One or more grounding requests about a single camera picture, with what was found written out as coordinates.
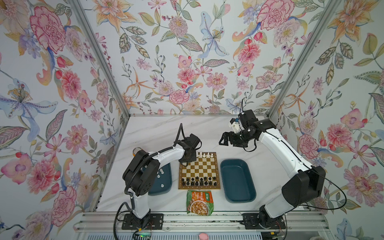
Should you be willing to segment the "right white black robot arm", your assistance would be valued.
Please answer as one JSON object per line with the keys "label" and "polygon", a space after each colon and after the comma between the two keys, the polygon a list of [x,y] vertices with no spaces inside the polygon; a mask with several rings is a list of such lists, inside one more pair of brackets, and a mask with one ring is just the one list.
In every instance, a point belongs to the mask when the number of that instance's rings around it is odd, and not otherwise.
{"label": "right white black robot arm", "polygon": [[257,222],[262,228],[271,228],[283,216],[299,206],[318,198],[327,180],[323,167],[314,167],[283,138],[269,119],[259,120],[253,111],[240,112],[229,122],[230,132],[224,132],[221,146],[232,145],[246,149],[250,141],[260,142],[285,169],[289,181],[281,193],[260,207]]}

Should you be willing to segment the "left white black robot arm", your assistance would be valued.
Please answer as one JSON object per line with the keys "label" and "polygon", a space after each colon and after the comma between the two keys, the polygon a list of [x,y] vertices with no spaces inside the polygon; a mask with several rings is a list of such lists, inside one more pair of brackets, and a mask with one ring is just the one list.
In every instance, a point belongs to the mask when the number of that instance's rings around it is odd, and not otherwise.
{"label": "left white black robot arm", "polygon": [[132,224],[135,235],[146,229],[151,223],[151,209],[149,207],[149,190],[153,187],[158,171],[165,165],[174,161],[179,163],[192,163],[197,160],[197,150],[202,141],[194,134],[188,137],[184,134],[183,125],[180,124],[176,139],[172,146],[155,152],[139,150],[123,173],[125,181],[124,194],[130,197],[131,203],[123,202],[116,212],[113,223],[113,235],[117,240],[117,222],[122,208],[126,207],[128,214],[124,218],[125,224]]}

